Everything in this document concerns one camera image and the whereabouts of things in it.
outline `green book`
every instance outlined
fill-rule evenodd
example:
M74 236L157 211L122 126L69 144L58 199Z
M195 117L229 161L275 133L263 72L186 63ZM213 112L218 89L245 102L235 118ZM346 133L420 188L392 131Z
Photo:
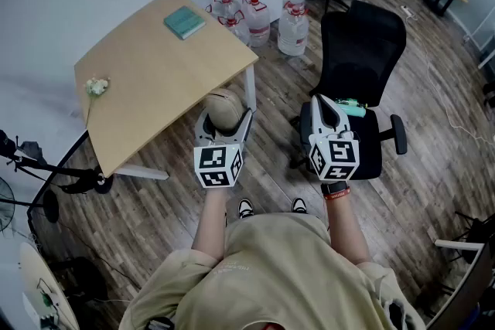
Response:
M206 25L204 19L185 5L168 17L165 17L163 23L182 40L188 38L196 30Z

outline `beige t-shirt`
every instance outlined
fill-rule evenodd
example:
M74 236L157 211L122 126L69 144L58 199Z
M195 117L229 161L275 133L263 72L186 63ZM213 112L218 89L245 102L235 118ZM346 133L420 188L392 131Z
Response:
M159 316L181 330L241 330L254 323L286 330L389 329L391 304L400 307L398 328L425 328L391 269L351 264L330 247L328 231L314 216L274 213L230 225L221 262L197 250L171 253L128 306L119 329L142 330Z

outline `sneaker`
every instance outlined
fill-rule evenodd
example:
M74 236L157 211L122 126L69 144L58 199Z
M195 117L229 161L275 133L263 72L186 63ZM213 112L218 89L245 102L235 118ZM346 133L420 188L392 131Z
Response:
M249 202L249 199L242 199L239 202L239 219L245 219L249 216L254 216L253 206Z
M292 201L292 213L308 213L306 203L302 198L296 198Z

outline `fan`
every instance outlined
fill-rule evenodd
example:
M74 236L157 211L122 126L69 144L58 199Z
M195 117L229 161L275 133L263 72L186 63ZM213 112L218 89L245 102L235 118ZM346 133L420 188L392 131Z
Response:
M41 204L20 202L14 199L14 193L7 182L0 178L0 232L5 230L11 223L16 205L43 208L44 216L51 223L56 223L59 219L59 202L53 191L47 190L43 194L43 203Z

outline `red wristband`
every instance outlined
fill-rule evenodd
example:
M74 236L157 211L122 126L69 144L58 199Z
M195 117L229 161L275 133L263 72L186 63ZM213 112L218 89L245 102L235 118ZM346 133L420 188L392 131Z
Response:
M342 198L349 193L350 193L350 187L347 187L345 190L339 192L331 192L330 194L324 194L323 198L325 198L326 201L333 201L334 199Z

